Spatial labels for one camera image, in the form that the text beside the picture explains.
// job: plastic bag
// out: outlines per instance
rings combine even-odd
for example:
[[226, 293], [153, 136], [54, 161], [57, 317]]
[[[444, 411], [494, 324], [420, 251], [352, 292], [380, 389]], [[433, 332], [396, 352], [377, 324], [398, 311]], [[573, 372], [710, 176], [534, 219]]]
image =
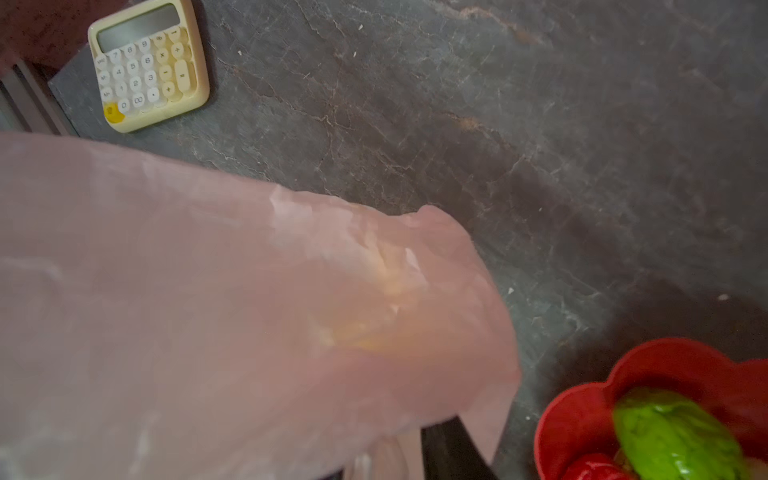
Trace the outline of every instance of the plastic bag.
[[3, 134], [0, 224], [12, 480], [310, 480], [456, 413], [493, 455], [515, 334], [437, 208]]

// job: yellow calculator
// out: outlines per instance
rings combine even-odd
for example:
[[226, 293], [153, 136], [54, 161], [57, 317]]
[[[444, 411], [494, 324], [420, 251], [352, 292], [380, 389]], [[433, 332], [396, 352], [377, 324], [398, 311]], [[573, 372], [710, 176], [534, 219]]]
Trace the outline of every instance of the yellow calculator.
[[200, 107], [210, 86], [190, 0], [147, 0], [88, 29], [104, 118], [127, 133]]

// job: red bowl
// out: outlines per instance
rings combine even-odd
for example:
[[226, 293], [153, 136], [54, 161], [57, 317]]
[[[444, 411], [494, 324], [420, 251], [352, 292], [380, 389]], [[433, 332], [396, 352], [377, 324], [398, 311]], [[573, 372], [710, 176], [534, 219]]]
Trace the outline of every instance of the red bowl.
[[581, 455], [613, 456], [611, 410], [635, 386], [682, 393], [728, 427], [745, 455], [768, 461], [768, 360], [734, 363], [703, 343], [669, 338], [632, 349], [606, 382], [575, 386], [549, 404], [534, 440], [541, 480], [559, 480]]

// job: red pepper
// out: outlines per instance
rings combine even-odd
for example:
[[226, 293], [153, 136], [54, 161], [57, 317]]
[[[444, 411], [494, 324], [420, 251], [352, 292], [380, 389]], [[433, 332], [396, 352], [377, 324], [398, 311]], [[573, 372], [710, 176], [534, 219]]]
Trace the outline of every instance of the red pepper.
[[611, 457], [591, 453], [573, 462], [562, 480], [634, 480]]

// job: calculator button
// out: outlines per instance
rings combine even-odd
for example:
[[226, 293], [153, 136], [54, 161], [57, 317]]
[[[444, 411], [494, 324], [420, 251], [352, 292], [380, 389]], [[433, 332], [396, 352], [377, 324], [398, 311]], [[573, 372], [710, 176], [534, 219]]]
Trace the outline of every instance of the calculator button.
[[144, 97], [144, 94], [141, 92], [134, 94], [134, 108], [142, 108], [144, 106], [146, 98]]
[[157, 48], [163, 48], [166, 41], [165, 32], [163, 31], [159, 31], [158, 33], [152, 35], [152, 43], [154, 43], [154, 46]]
[[114, 96], [122, 98], [128, 95], [128, 85], [124, 81], [118, 81], [114, 84]]
[[152, 40], [149, 39], [149, 37], [144, 37], [141, 40], [139, 40], [139, 50], [141, 53], [149, 53], [149, 51], [152, 49]]
[[127, 98], [121, 98], [118, 100], [118, 110], [123, 115], [128, 115], [131, 113], [131, 101]]
[[96, 64], [96, 69], [99, 71], [106, 70], [108, 66], [109, 59], [107, 58], [107, 55], [101, 54], [94, 58], [94, 63]]
[[118, 65], [115, 68], [112, 68], [112, 78], [115, 79], [115, 81], [120, 81], [125, 77], [125, 67], [123, 65]]
[[184, 60], [179, 60], [174, 66], [176, 71], [176, 85], [181, 93], [187, 93], [192, 88], [192, 78], [190, 77], [189, 64]]
[[112, 60], [112, 63], [114, 63], [115, 65], [119, 65], [123, 60], [123, 53], [120, 51], [119, 48], [111, 50], [109, 53], [107, 53], [107, 56], [109, 57], [110, 60]]
[[101, 101], [108, 104], [113, 98], [114, 92], [112, 91], [112, 87], [104, 87], [101, 89]]
[[161, 65], [165, 65], [170, 60], [170, 54], [168, 53], [167, 48], [161, 48], [157, 51], [157, 53], [154, 54], [154, 57], [157, 59], [157, 62]]
[[189, 58], [189, 48], [186, 48], [183, 43], [177, 42], [171, 45], [170, 52], [177, 60]]
[[118, 104], [112, 103], [104, 106], [104, 118], [111, 124], [119, 124], [123, 121], [125, 115], [118, 109]]
[[154, 67], [154, 56], [151, 53], [141, 57], [141, 66], [144, 70], [151, 70]]
[[123, 53], [125, 53], [125, 58], [133, 58], [136, 56], [136, 45], [129, 43], [128, 45], [125, 45], [123, 47]]
[[141, 60], [138, 58], [134, 58], [133, 60], [129, 60], [127, 64], [125, 64], [125, 69], [127, 70], [128, 74], [133, 77], [134, 75], [138, 75], [141, 71]]
[[168, 100], [160, 94], [160, 89], [157, 87], [152, 87], [149, 90], [147, 90], [147, 102], [149, 104], [154, 105], [155, 107], [162, 107], [166, 103], [168, 103]]
[[163, 84], [163, 96], [170, 101], [179, 101], [181, 92], [176, 89], [172, 81], [167, 81]]
[[141, 77], [131, 77], [128, 81], [128, 86], [131, 87], [132, 91], [141, 91]]
[[157, 84], [157, 72], [154, 70], [149, 70], [148, 72], [144, 73], [144, 83], [147, 84], [148, 87], [153, 87]]
[[160, 100], [160, 89], [157, 87], [147, 89], [147, 101], [153, 104], [158, 100]]
[[109, 72], [106, 70], [98, 72], [98, 84], [104, 85], [105, 87], [109, 85], [109, 79], [110, 75]]
[[160, 67], [160, 79], [162, 81], [171, 81], [174, 79], [174, 68], [170, 65]]
[[184, 27], [176, 26], [169, 30], [166, 30], [165, 32], [168, 34], [168, 38], [173, 43], [176, 43], [178, 41], [182, 41], [182, 42], [187, 41], [187, 30], [184, 29]]

